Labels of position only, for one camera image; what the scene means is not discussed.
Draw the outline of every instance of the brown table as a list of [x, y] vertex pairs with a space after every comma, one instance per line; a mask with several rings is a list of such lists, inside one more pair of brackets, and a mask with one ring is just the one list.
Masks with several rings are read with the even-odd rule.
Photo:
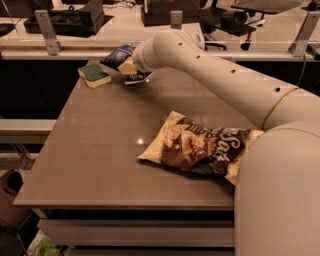
[[[89, 238], [77, 237], [77, 240], [67, 236], [66, 229], [57, 231], [66, 226], [71, 230], [71, 226], [79, 228], [80, 225], [84, 231], [91, 223], [90, 227], [104, 226], [110, 230], [110, 225], [119, 228], [123, 227], [123, 221], [128, 221], [128, 226], [139, 230], [146, 227], [146, 223], [150, 224], [151, 219], [161, 219], [161, 225], [165, 223], [169, 230], [187, 225], [199, 231], [199, 221], [206, 220], [213, 233], [217, 231], [217, 223], [218, 226], [228, 224], [227, 237], [223, 241], [220, 239], [220, 246], [230, 247], [232, 220], [221, 217], [222, 212], [233, 211], [233, 187], [228, 182], [218, 176], [186, 175], [148, 161], [138, 161], [137, 156], [154, 139], [172, 110], [208, 128], [254, 126], [180, 71], [163, 69], [155, 72], [149, 83], [124, 85], [122, 75], [103, 67], [113, 82], [92, 89], [79, 79], [15, 205], [33, 208], [42, 218], [41, 228], [51, 232], [57, 243], [87, 245]], [[201, 223], [200, 227], [209, 227]], [[208, 234], [209, 231], [205, 228], [201, 232]], [[202, 243], [201, 237], [192, 237], [193, 242], [186, 239], [189, 239], [188, 246], [219, 245]], [[129, 245], [139, 245], [138, 238], [132, 239], [134, 242]], [[144, 245], [153, 245], [150, 241], [157, 240], [150, 238], [149, 244], [148, 238], [143, 239]], [[90, 245], [121, 244], [115, 242], [114, 237], [113, 242], [105, 240], [97, 242], [95, 239]], [[169, 245], [182, 246], [183, 239], [178, 240]], [[158, 242], [156, 245], [165, 245], [163, 240]]]

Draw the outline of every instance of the sponge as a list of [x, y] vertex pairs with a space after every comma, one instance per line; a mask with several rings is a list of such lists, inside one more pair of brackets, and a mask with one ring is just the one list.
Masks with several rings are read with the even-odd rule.
[[86, 83], [91, 88], [96, 88], [100, 85], [111, 82], [111, 76], [103, 71], [100, 65], [90, 64], [78, 69], [79, 75], [86, 80]]

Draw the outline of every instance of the white robotic arm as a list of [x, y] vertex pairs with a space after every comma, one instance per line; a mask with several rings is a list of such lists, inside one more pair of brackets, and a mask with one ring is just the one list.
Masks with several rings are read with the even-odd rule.
[[320, 99], [202, 51], [199, 37], [160, 32], [133, 60], [188, 73], [265, 130], [242, 157], [235, 195], [237, 256], [320, 255]]

